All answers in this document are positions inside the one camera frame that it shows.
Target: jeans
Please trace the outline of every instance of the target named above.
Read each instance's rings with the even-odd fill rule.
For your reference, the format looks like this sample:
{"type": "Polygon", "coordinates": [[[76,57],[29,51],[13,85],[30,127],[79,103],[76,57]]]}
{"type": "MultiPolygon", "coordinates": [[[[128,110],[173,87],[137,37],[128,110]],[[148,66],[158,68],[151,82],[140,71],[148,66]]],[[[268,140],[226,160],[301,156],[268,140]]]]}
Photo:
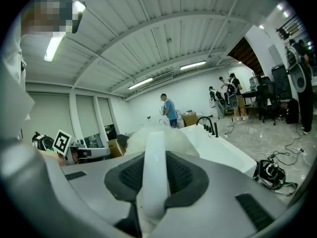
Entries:
{"type": "Polygon", "coordinates": [[[169,121],[169,124],[172,128],[178,128],[178,125],[177,125],[177,119],[174,119],[174,120],[170,120],[169,121]]]}

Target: ceiling beam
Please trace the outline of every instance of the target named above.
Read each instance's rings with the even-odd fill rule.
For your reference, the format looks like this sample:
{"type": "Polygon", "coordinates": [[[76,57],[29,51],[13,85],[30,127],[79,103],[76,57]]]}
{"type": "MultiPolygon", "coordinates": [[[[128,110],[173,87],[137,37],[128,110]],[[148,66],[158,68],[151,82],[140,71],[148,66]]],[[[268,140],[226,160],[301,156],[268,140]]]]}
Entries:
{"type": "MultiPolygon", "coordinates": [[[[84,51],[86,51],[87,53],[93,55],[94,57],[98,57],[101,61],[103,61],[106,65],[109,66],[109,69],[111,69],[113,72],[117,73],[120,76],[124,76],[124,77],[130,77],[131,79],[134,80],[133,77],[131,77],[128,73],[126,73],[124,70],[120,69],[119,67],[117,67],[116,65],[114,65],[113,63],[111,63],[110,61],[108,61],[106,58],[98,55],[97,53],[95,53],[94,51],[88,49],[87,47],[85,47],[84,45],[80,44],[79,42],[69,38],[69,37],[65,37],[66,40],[71,41],[72,43],[74,43],[75,45],[77,45],[80,49],[83,49],[84,51]]],[[[73,88],[76,87],[76,85],[79,83],[78,78],[81,77],[83,70],[81,70],[79,72],[79,74],[76,76],[75,78],[75,83],[73,85],[73,88]]]]}
{"type": "Polygon", "coordinates": [[[237,36],[237,38],[234,40],[234,42],[232,42],[231,45],[228,46],[227,50],[222,54],[222,56],[221,56],[220,60],[218,61],[217,65],[219,65],[220,62],[231,52],[231,50],[238,44],[238,42],[242,39],[242,37],[246,35],[246,33],[250,30],[250,28],[252,26],[253,26],[253,24],[250,22],[242,29],[242,31],[237,36]]]}
{"type": "MultiPolygon", "coordinates": [[[[220,53],[223,53],[225,52],[225,49],[218,49],[218,50],[213,50],[212,51],[212,54],[220,54],[220,53]]],[[[162,62],[160,64],[157,64],[155,66],[152,66],[146,70],[143,70],[141,72],[139,72],[138,74],[135,74],[134,77],[136,79],[140,78],[140,77],[143,77],[149,73],[152,73],[158,69],[163,69],[164,67],[167,67],[167,66],[170,66],[170,65],[173,65],[173,64],[176,64],[176,63],[179,63],[183,60],[188,60],[188,59],[193,59],[193,58],[197,58],[197,57],[202,57],[202,56],[205,56],[208,52],[207,51],[200,51],[200,52],[196,52],[196,53],[191,53],[191,54],[188,54],[188,55],[185,55],[185,56],[181,56],[181,57],[177,57],[177,58],[174,58],[174,59],[171,59],[171,60],[168,60],[168,61],[165,61],[165,62],[162,62]]],[[[115,85],[114,87],[112,87],[110,89],[110,92],[113,93],[121,88],[123,88],[125,85],[129,84],[133,82],[130,78],[122,81],[121,83],[115,85]]]]}
{"type": "MultiPolygon", "coordinates": [[[[242,23],[248,23],[248,20],[243,18],[243,17],[228,17],[227,13],[222,13],[222,12],[214,12],[214,11],[186,11],[186,12],[178,12],[178,13],[172,13],[168,14],[162,17],[154,18],[149,21],[146,21],[140,25],[137,25],[127,31],[125,31],[123,34],[119,35],[115,39],[113,39],[111,42],[106,44],[103,48],[98,50],[96,53],[99,56],[103,56],[108,50],[111,48],[124,43],[127,41],[129,38],[134,37],[135,35],[138,35],[139,33],[153,29],[155,27],[159,27],[161,25],[164,25],[166,23],[171,23],[173,21],[179,21],[183,20],[186,18],[204,18],[204,19],[209,19],[209,18],[214,18],[214,19],[226,19],[231,21],[238,21],[242,23]]],[[[94,64],[95,60],[100,59],[100,57],[94,57],[92,58],[86,66],[84,66],[77,77],[75,78],[74,85],[77,85],[84,73],[89,70],[89,68],[94,64]]]]}
{"type": "Polygon", "coordinates": [[[225,20],[224,20],[224,22],[223,22],[223,24],[222,24],[222,26],[221,26],[221,28],[220,28],[220,30],[219,30],[217,36],[216,36],[216,38],[215,38],[215,40],[214,40],[214,42],[213,42],[211,48],[209,49],[209,52],[208,52],[208,54],[207,54],[205,60],[207,60],[207,58],[208,58],[210,52],[212,51],[212,49],[213,49],[214,46],[216,45],[216,42],[218,41],[218,39],[219,39],[219,37],[220,37],[220,35],[221,35],[221,33],[222,33],[224,27],[226,26],[226,24],[228,23],[228,21],[231,20],[230,16],[231,16],[231,14],[232,14],[234,8],[236,7],[238,1],[239,1],[239,0],[234,0],[232,6],[231,6],[231,8],[230,8],[229,13],[227,14],[227,16],[226,16],[226,18],[225,18],[225,20]]]}
{"type": "MultiPolygon", "coordinates": [[[[32,80],[32,79],[26,79],[25,80],[26,83],[35,83],[35,84],[46,84],[46,85],[57,85],[57,86],[66,86],[69,87],[69,90],[73,89],[71,84],[63,84],[63,83],[56,83],[56,82],[49,82],[49,81],[42,81],[42,80],[32,80]]],[[[83,90],[88,90],[88,91],[94,91],[94,92],[98,92],[98,93],[105,93],[105,94],[109,94],[109,95],[113,95],[113,96],[118,96],[118,97],[125,97],[124,95],[120,95],[120,94],[114,94],[114,93],[110,93],[110,92],[106,92],[106,91],[100,91],[100,90],[96,90],[96,89],[92,89],[92,88],[87,88],[87,87],[81,87],[78,86],[76,87],[78,89],[83,89],[83,90]]]]}
{"type": "Polygon", "coordinates": [[[125,101],[129,101],[133,98],[136,98],[142,94],[145,94],[145,93],[148,93],[148,92],[151,92],[157,88],[160,88],[162,86],[165,86],[165,85],[169,85],[171,83],[175,83],[175,82],[178,82],[178,81],[181,81],[181,80],[184,80],[184,79],[188,79],[188,78],[191,78],[191,77],[194,77],[194,76],[198,76],[198,75],[201,75],[201,74],[204,74],[204,73],[207,73],[207,72],[210,72],[210,71],[213,71],[213,70],[216,70],[216,69],[220,69],[221,66],[208,66],[207,68],[204,68],[204,69],[201,69],[201,70],[198,70],[198,71],[193,71],[193,72],[189,72],[189,73],[186,73],[184,75],[181,75],[181,76],[178,76],[178,77],[175,77],[173,79],[170,79],[168,81],[165,81],[165,82],[162,82],[160,84],[157,84],[155,86],[152,86],[152,87],[149,87],[143,91],[140,91],[136,94],[133,94],[131,96],[129,96],[128,98],[124,99],[125,101]]]}

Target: speaker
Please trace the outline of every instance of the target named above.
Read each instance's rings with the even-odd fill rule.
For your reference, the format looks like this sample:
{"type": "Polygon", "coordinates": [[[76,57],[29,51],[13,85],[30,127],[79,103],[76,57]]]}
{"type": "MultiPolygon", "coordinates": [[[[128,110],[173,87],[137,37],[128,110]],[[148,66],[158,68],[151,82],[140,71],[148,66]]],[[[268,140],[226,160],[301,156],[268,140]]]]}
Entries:
{"type": "Polygon", "coordinates": [[[272,68],[272,75],[275,82],[275,90],[277,96],[281,100],[292,98],[291,85],[289,83],[288,75],[283,64],[277,65],[272,68]]]}

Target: cardboard box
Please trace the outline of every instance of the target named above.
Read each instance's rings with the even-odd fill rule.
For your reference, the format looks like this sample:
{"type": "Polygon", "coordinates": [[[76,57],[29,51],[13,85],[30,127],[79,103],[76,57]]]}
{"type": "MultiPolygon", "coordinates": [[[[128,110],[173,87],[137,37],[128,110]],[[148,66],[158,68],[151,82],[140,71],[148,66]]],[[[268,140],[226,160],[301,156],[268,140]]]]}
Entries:
{"type": "Polygon", "coordinates": [[[197,122],[197,115],[196,112],[191,112],[189,114],[182,114],[185,126],[194,125],[197,122]]]}
{"type": "Polygon", "coordinates": [[[121,157],[125,153],[125,149],[118,143],[117,139],[108,142],[111,158],[121,157]]]}

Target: black vent grille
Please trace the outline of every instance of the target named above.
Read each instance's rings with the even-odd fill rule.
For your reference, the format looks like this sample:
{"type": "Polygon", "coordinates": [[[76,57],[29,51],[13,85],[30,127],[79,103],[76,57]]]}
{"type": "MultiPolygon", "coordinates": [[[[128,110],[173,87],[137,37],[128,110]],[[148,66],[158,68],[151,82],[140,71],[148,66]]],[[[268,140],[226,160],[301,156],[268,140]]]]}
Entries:
{"type": "Polygon", "coordinates": [[[149,85],[154,85],[171,78],[173,78],[173,72],[169,72],[169,73],[155,77],[152,81],[149,82],[149,85]]]}
{"type": "Polygon", "coordinates": [[[142,187],[144,158],[122,170],[119,174],[120,181],[135,192],[142,187]]]}
{"type": "Polygon", "coordinates": [[[82,172],[82,171],[79,171],[79,172],[75,172],[75,173],[71,173],[71,174],[68,174],[68,175],[65,175],[66,179],[67,180],[74,180],[76,178],[80,178],[80,177],[83,177],[83,176],[86,176],[87,174],[82,172]]]}
{"type": "Polygon", "coordinates": [[[169,155],[166,155],[166,167],[171,194],[183,190],[192,182],[193,174],[191,170],[169,155]]]}
{"type": "Polygon", "coordinates": [[[266,210],[248,193],[236,196],[243,210],[248,215],[258,231],[271,224],[274,219],[266,210]]]}

